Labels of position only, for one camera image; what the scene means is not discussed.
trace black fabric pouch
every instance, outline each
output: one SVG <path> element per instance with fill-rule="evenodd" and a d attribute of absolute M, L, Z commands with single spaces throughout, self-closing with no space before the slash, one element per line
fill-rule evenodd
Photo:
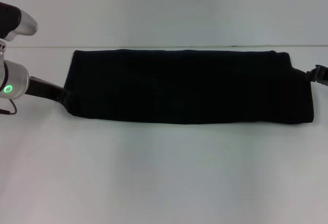
<path fill-rule="evenodd" d="M 287 53 L 75 51 L 69 113 L 144 123 L 313 121 L 311 83 Z"/>

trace black cable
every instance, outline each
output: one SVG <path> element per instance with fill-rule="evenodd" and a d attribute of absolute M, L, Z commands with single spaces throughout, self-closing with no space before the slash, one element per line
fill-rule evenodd
<path fill-rule="evenodd" d="M 14 107 L 14 109 L 15 109 L 15 112 L 14 112 L 14 113 L 10 113 L 10 115 L 15 115 L 15 114 L 17 114 L 17 107 L 16 107 L 14 101 L 11 100 L 11 99 L 10 99 L 9 101 L 10 101 L 10 103 L 13 105 L 13 107 Z"/>

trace green led ring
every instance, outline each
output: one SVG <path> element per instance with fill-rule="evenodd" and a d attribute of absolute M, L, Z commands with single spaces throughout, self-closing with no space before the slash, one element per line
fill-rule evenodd
<path fill-rule="evenodd" d="M 5 93 L 11 92 L 11 91 L 12 91 L 12 85 L 8 85 L 8 86 L 6 86 L 5 89 L 4 89 L 4 92 L 5 92 Z"/>

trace white surface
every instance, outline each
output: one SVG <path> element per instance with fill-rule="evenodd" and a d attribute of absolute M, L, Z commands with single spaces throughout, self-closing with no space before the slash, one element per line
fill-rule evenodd
<path fill-rule="evenodd" d="M 324 47 L 234 48 L 272 49 L 303 71 L 328 65 Z M 9 48 L 6 59 L 63 85 L 72 53 Z M 313 96 L 312 124 L 180 126 L 77 118 L 25 95 L 0 117 L 0 223 L 326 224 L 327 87 Z"/>
<path fill-rule="evenodd" d="M 327 0 L 0 0 L 39 23 L 11 46 L 328 45 Z"/>

